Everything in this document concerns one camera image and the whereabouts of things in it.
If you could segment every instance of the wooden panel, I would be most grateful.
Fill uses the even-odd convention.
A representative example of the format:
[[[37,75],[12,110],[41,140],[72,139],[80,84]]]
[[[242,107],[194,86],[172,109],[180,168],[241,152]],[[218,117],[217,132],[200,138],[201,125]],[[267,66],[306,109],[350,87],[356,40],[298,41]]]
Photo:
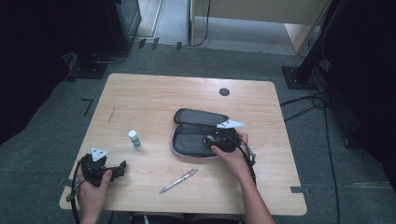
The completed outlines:
[[[311,22],[307,25],[286,23],[285,28],[288,32],[294,51],[301,52],[308,39],[311,37],[314,29],[323,23],[327,10],[331,1],[327,1],[322,10],[320,8],[315,11],[315,15],[311,18]]]
[[[195,16],[206,16],[209,0],[193,0]],[[216,0],[211,1],[210,17],[247,21],[312,24],[327,0]]]
[[[221,96],[219,89],[230,90]],[[303,215],[300,187],[276,89],[266,81],[198,77],[113,74],[109,77],[77,160],[91,147],[109,151],[107,166],[127,160],[125,176],[110,184],[107,210],[243,214],[241,189],[219,158],[191,159],[172,152],[171,142],[180,108],[221,113],[243,121],[241,132],[257,154],[257,185],[274,215]],[[128,132],[137,130],[142,147],[134,149]],[[165,185],[190,169],[199,172],[160,194]],[[70,208],[64,198],[60,206]]]

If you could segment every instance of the black cable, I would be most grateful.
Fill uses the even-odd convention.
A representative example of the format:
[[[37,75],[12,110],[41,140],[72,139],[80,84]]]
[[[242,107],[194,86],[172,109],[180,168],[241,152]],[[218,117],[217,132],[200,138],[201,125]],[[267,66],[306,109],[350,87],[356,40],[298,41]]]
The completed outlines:
[[[329,31],[329,26],[332,24],[332,20],[334,19],[334,15],[337,13],[337,11],[338,11],[338,9],[340,8],[340,6],[341,6],[341,4],[343,3],[343,0],[341,0],[339,3],[338,3],[338,6],[337,6],[337,8],[335,9],[335,11],[334,11],[334,13],[332,14],[332,17],[330,18],[330,21],[328,22],[328,24],[327,24],[327,27],[326,27],[326,29],[324,30],[324,33],[323,33],[323,38],[322,38],[322,43],[321,43],[321,53],[322,53],[322,58],[323,58],[323,68],[325,67],[324,66],[324,60],[325,60],[325,54],[324,54],[324,40],[326,39],[326,34],[327,34],[327,32]]]
[[[71,193],[66,197],[66,200],[68,202],[71,203],[72,205],[72,211],[73,211],[73,217],[76,221],[76,223],[79,223],[79,217],[78,217],[78,212],[77,212],[77,207],[76,207],[76,193],[77,193],[77,188],[75,188],[76,185],[76,179],[77,179],[77,172],[78,172],[78,168],[81,165],[81,161],[78,161],[77,166],[76,166],[76,170],[73,174],[73,180],[72,180],[72,191]]]
[[[334,164],[332,162],[332,150],[331,150],[331,145],[330,145],[329,123],[327,121],[326,106],[324,106],[324,108],[323,108],[323,113],[324,113],[324,122],[325,122],[325,126],[326,126],[327,149],[329,151],[330,166],[332,168],[332,181],[334,183],[335,205],[337,207],[337,223],[339,224],[339,223],[341,223],[340,200],[339,200],[339,196],[338,196],[338,185],[337,185],[337,179],[335,177]]]
[[[327,88],[329,86],[328,82],[325,80],[325,76],[323,76],[323,73],[328,73],[329,69],[331,68],[331,64],[329,63],[329,67],[326,68],[321,68],[320,67],[320,60],[316,61],[314,63],[314,66],[312,66],[312,76],[315,78],[317,83],[319,83],[322,87]]]
[[[118,58],[115,61],[97,61],[97,60],[93,60],[94,63],[117,63],[119,61],[121,61],[124,57],[125,57],[126,53],[123,53],[122,56],[120,58]]]
[[[292,116],[291,119],[300,116],[301,114],[303,114],[303,112],[305,113],[306,111],[308,111],[308,110],[310,110],[312,108],[315,108],[315,107],[323,108],[324,121],[325,121],[325,127],[326,127],[327,149],[328,149],[328,153],[329,153],[330,166],[331,166],[331,169],[332,169],[332,180],[333,180],[334,191],[335,191],[335,203],[336,203],[336,209],[337,209],[337,223],[339,224],[339,223],[341,223],[340,201],[339,201],[339,195],[338,195],[337,179],[336,179],[335,170],[334,170],[334,163],[332,161],[332,148],[331,148],[331,144],[330,144],[329,122],[327,121],[327,112],[326,112],[327,104],[328,104],[328,98],[326,96],[326,92],[318,92],[318,93],[316,93],[314,95],[311,95],[311,96],[304,96],[304,97],[301,97],[301,98],[298,98],[298,99],[289,100],[289,101],[287,101],[285,103],[282,103],[281,106],[282,105],[288,105],[288,104],[291,104],[291,103],[294,103],[294,102],[298,102],[298,101],[304,100],[304,99],[311,99],[312,100],[312,104],[314,106],[312,106],[311,108],[300,112],[299,114],[297,114],[295,116]]]
[[[204,40],[203,40],[201,43],[199,43],[199,44],[197,44],[197,45],[193,45],[193,47],[200,47],[202,44],[204,44],[204,42],[205,42],[206,39],[207,39],[207,34],[209,33],[209,27],[208,27],[208,26],[209,26],[210,2],[211,2],[211,0],[209,0],[209,5],[207,6],[206,24],[204,24],[205,29],[206,29],[205,38],[204,38]]]
[[[248,157],[247,153],[240,146],[238,146],[238,144],[235,142],[235,140],[233,140],[230,136],[228,136],[225,133],[222,133],[222,135],[224,135],[226,138],[231,140],[236,145],[236,147],[242,152],[242,155],[244,156],[245,162],[247,163],[247,167],[248,167],[248,169],[250,171],[251,178],[253,178],[254,183],[257,185],[257,183],[256,183],[256,173],[254,172],[253,164],[250,161],[250,158]],[[241,141],[248,147],[248,145],[242,139],[241,139]]]
[[[108,221],[108,224],[111,224],[113,222],[113,217],[114,217],[114,211],[112,211],[110,214],[110,219]]]
[[[251,156],[251,159],[249,159],[249,162],[253,166],[254,164],[256,164],[256,154],[253,153],[250,146],[244,140],[242,140],[242,138],[240,140],[246,146],[247,151],[248,151],[249,155]]]
[[[303,110],[303,111],[301,111],[301,112],[299,112],[299,113],[297,113],[297,114],[295,114],[295,115],[293,115],[293,116],[291,116],[291,117],[289,117],[287,119],[284,119],[284,121],[288,121],[288,120],[297,118],[297,117],[301,116],[302,114],[308,112],[309,110],[311,110],[313,108],[323,108],[327,104],[327,101],[328,101],[327,96],[326,96],[326,92],[321,91],[321,92],[318,92],[318,93],[316,93],[314,95],[304,96],[304,97],[300,97],[300,98],[297,98],[297,99],[289,100],[287,102],[281,103],[280,106],[289,105],[289,104],[292,104],[292,103],[295,103],[295,102],[298,102],[298,101],[301,101],[301,100],[311,100],[313,106],[308,108],[308,109],[306,109],[306,110]]]

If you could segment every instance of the silver pen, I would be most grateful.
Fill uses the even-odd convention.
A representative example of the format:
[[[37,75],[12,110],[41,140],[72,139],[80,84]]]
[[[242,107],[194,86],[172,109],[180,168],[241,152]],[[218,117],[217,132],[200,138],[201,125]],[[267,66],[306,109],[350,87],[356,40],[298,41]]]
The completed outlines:
[[[168,191],[169,189],[171,189],[172,187],[180,184],[181,182],[183,182],[184,180],[186,180],[187,178],[189,178],[192,175],[195,175],[195,173],[198,172],[198,169],[192,169],[190,170],[188,173],[184,174],[181,178],[179,178],[178,180],[166,185],[165,187],[163,187],[163,189],[160,190],[160,193],[164,193],[166,191]]]

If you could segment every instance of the small bottle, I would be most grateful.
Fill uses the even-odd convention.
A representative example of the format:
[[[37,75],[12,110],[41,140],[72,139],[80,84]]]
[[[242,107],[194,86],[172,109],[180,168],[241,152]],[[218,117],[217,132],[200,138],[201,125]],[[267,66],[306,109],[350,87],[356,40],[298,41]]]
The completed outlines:
[[[139,149],[140,148],[140,140],[137,137],[137,132],[135,130],[131,130],[128,133],[129,138],[131,138],[132,143],[134,144],[134,148]]]

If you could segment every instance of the person's right hand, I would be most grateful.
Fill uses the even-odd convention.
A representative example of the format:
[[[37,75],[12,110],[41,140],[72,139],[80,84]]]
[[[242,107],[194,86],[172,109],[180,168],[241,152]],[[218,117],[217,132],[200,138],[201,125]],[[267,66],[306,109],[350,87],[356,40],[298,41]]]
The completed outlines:
[[[240,133],[238,131],[236,131],[236,132],[242,138],[242,141],[244,141],[246,144],[248,144],[248,134]],[[248,155],[247,146],[244,143],[242,143],[242,145],[240,147]],[[244,158],[241,150],[239,150],[239,148],[237,148],[235,151],[233,151],[231,153],[224,152],[215,146],[212,146],[211,149],[213,150],[213,152],[216,153],[216,155],[218,155],[220,158],[222,158],[225,161],[225,163],[227,163],[231,172],[233,172],[233,174],[236,175],[236,177],[240,178],[243,175],[250,176],[250,171],[248,169],[247,162],[245,161],[245,158]]]

